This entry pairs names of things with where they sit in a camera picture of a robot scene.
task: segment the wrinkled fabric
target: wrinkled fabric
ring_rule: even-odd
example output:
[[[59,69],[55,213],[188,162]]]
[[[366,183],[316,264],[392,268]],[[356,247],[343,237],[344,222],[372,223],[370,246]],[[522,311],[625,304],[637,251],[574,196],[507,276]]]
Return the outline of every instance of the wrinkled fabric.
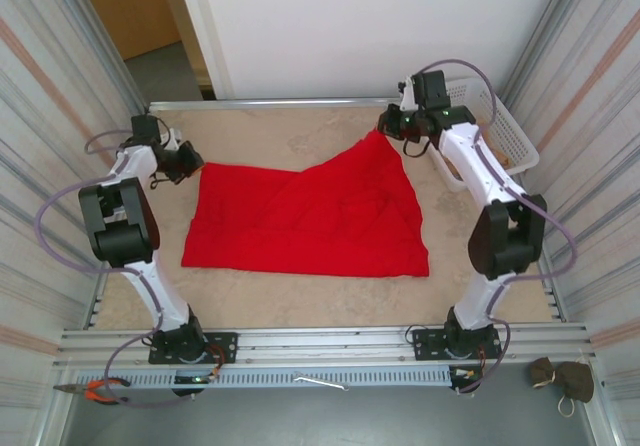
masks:
[[[207,163],[182,266],[428,276],[421,225],[400,156],[373,131],[302,172]]]

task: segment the doorway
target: doorway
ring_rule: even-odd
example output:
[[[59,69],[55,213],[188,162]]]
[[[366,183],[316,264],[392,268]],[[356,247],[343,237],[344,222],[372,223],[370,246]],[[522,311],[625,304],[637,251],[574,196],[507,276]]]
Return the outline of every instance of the doorway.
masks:
[[[215,99],[184,0],[89,0],[146,103]]]

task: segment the white wall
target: white wall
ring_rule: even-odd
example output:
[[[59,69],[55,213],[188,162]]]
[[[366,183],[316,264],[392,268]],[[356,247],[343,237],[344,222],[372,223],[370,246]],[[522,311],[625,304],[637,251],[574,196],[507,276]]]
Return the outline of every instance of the white wall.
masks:
[[[221,99],[393,95],[407,74],[452,56],[500,87],[548,2],[186,1]]]

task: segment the black mounting plate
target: black mounting plate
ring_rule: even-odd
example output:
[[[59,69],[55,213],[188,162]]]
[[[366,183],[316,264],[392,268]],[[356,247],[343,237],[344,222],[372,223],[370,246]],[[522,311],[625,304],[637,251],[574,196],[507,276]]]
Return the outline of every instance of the black mounting plate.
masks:
[[[448,348],[447,335],[443,328],[414,329],[413,352],[416,361],[442,361],[448,359],[477,359],[480,346],[484,347],[486,359],[496,359],[502,352],[498,331],[493,330],[491,337],[478,345],[469,356],[457,357]]]
[[[236,362],[238,352],[238,333],[203,333],[209,344],[220,346],[224,351],[224,363],[233,364]],[[194,364],[218,364],[218,357],[214,357],[210,352],[205,352],[203,358]],[[160,351],[149,351],[149,364],[185,364],[177,356],[165,356]]]

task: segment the beige tabletop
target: beige tabletop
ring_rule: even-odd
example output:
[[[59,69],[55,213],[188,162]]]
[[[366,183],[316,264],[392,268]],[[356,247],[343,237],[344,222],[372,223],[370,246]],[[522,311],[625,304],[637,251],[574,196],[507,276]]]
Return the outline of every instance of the beige tabletop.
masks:
[[[182,110],[158,113],[179,128],[205,161],[301,171],[351,147],[381,109]],[[468,192],[447,190],[432,161],[403,157],[422,208],[428,278],[341,278],[182,268],[180,260],[198,200],[198,178],[161,184],[148,198],[161,233],[169,278],[204,328],[340,327],[442,323],[472,271],[467,240],[478,211]],[[515,283],[497,316],[551,321],[539,281]],[[98,329],[151,327],[151,316],[121,276],[107,282]]]

